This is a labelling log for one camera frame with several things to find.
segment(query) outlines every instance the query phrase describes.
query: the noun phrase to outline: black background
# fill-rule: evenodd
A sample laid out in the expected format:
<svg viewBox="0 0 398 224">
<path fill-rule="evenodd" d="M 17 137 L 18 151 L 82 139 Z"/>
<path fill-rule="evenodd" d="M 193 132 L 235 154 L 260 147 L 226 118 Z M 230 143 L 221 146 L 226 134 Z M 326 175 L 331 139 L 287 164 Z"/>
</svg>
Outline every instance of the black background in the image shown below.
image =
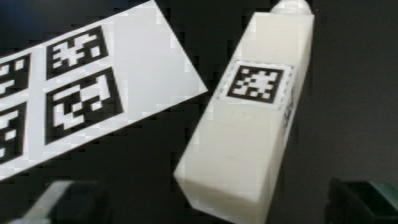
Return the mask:
<svg viewBox="0 0 398 224">
<path fill-rule="evenodd" d="M 226 223 L 189 206 L 173 170 L 255 10 L 267 0 L 159 0 L 210 88 L 0 182 L 0 223 L 20 217 L 59 179 L 100 180 L 114 223 Z M 136 6 L 127 0 L 0 0 L 0 55 Z M 324 223 L 333 177 L 398 185 L 398 1 L 315 0 L 310 66 L 269 223 Z"/>
</svg>

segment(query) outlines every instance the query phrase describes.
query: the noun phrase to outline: white foam block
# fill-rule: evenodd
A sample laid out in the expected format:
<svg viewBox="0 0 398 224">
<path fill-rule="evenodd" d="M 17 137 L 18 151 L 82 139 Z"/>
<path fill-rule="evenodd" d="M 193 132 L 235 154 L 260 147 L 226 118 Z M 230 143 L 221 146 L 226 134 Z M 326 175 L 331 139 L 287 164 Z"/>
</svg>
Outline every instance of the white foam block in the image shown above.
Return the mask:
<svg viewBox="0 0 398 224">
<path fill-rule="evenodd" d="M 0 93 L 0 137 L 17 134 L 0 179 L 207 92 L 155 1 L 2 58 L 0 71 L 18 83 Z"/>
<path fill-rule="evenodd" d="M 175 176 L 196 209 L 264 224 L 310 64 L 313 15 L 257 13 Z"/>
</svg>

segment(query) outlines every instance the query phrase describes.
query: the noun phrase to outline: white block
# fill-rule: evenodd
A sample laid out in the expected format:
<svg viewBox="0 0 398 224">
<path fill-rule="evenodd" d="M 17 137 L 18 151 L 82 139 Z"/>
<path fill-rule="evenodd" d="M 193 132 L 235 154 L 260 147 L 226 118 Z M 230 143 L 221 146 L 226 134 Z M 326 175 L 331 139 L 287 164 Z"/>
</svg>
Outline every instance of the white block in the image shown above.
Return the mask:
<svg viewBox="0 0 398 224">
<path fill-rule="evenodd" d="M 267 219 L 312 35 L 312 14 L 255 14 L 175 172 L 193 207 L 239 224 Z"/>
</svg>

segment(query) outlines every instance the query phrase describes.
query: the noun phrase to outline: black square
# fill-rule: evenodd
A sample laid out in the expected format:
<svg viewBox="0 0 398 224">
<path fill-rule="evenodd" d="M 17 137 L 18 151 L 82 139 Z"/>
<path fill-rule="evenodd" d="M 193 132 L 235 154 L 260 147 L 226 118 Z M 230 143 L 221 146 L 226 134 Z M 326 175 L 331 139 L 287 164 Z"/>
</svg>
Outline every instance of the black square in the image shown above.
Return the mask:
<svg viewBox="0 0 398 224">
<path fill-rule="evenodd" d="M 102 26 L 77 34 L 47 48 L 47 79 L 109 56 Z"/>
<path fill-rule="evenodd" d="M 0 111 L 0 164 L 24 154 L 27 103 Z"/>
<path fill-rule="evenodd" d="M 0 64 L 0 99 L 29 87 L 31 54 Z"/>
<path fill-rule="evenodd" d="M 241 65 L 228 96 L 274 103 L 285 70 Z"/>
<path fill-rule="evenodd" d="M 113 68 L 47 94 L 47 144 L 123 113 Z"/>
</svg>

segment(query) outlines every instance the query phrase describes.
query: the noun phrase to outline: white cap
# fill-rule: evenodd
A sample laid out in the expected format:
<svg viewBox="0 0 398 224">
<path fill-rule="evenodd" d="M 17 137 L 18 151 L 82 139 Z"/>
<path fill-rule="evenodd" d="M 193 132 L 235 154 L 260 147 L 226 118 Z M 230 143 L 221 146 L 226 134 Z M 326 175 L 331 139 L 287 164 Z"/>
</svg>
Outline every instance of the white cap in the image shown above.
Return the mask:
<svg viewBox="0 0 398 224">
<path fill-rule="evenodd" d="M 281 0 L 271 13 L 313 15 L 306 0 Z"/>
</svg>

